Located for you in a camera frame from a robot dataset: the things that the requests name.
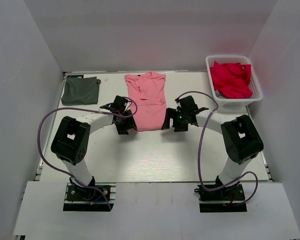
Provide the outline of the pink t-shirt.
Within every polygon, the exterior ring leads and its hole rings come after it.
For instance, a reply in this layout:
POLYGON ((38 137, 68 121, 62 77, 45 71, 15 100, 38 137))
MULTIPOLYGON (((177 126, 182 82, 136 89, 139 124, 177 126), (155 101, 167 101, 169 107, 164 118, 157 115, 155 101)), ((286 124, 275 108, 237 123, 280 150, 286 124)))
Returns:
POLYGON ((130 107, 138 132, 156 131, 163 126, 166 116, 166 75, 157 72, 127 74, 124 76, 128 97, 134 100, 130 107))

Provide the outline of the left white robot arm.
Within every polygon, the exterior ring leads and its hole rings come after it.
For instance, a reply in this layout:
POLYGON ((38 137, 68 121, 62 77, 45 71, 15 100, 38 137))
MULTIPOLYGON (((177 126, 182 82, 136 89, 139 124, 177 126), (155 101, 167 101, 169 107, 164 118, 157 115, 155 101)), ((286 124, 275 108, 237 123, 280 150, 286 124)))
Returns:
POLYGON ((137 130, 134 115, 137 104, 128 97, 117 95, 112 103, 100 107, 100 110, 80 109, 88 114, 81 117, 65 116, 62 118, 51 144, 51 151, 66 166, 70 174, 70 183, 78 188, 78 193, 89 200, 95 196, 95 178, 89 172, 85 162, 90 135, 114 125, 119 135, 127 135, 130 130, 137 130))

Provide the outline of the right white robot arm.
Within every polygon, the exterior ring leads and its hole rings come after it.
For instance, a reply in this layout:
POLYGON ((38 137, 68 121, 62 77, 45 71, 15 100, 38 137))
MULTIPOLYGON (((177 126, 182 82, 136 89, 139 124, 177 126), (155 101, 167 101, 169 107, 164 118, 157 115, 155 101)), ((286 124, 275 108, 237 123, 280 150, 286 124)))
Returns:
POLYGON ((264 143, 252 121, 246 115, 230 118, 218 113, 219 105, 215 107, 198 107, 187 91, 175 99, 176 108, 165 111, 162 130, 173 128, 174 132, 186 132, 190 125, 200 127, 201 134, 197 150, 197 171, 201 187, 206 192, 216 192, 216 195, 226 200, 234 193, 234 187, 249 174, 247 165, 264 149, 264 143), (201 170, 201 154, 206 130, 212 130, 222 135, 227 160, 221 173, 216 177, 215 186, 208 188, 203 182, 201 170))

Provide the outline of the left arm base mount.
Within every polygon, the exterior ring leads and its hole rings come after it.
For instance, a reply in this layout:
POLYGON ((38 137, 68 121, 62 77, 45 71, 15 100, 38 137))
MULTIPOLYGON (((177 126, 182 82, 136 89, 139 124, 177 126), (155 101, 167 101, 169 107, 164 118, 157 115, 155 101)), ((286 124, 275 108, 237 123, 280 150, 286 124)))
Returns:
MULTIPOLYGON (((102 191, 109 205, 113 208, 116 198, 116 184, 104 183, 95 184, 95 187, 102 191)), ((110 212, 107 201, 99 191, 95 189, 76 186, 71 182, 67 183, 63 211, 64 212, 110 212)))

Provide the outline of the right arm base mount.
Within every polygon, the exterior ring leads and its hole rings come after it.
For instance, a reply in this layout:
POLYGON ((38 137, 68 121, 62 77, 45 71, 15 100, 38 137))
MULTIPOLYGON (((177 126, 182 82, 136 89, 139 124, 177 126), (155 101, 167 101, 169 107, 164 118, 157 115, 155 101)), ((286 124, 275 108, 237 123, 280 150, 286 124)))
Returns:
POLYGON ((247 205, 244 189, 241 183, 225 187, 217 191, 207 191, 199 184, 194 189, 198 194, 200 213, 244 213, 247 205))

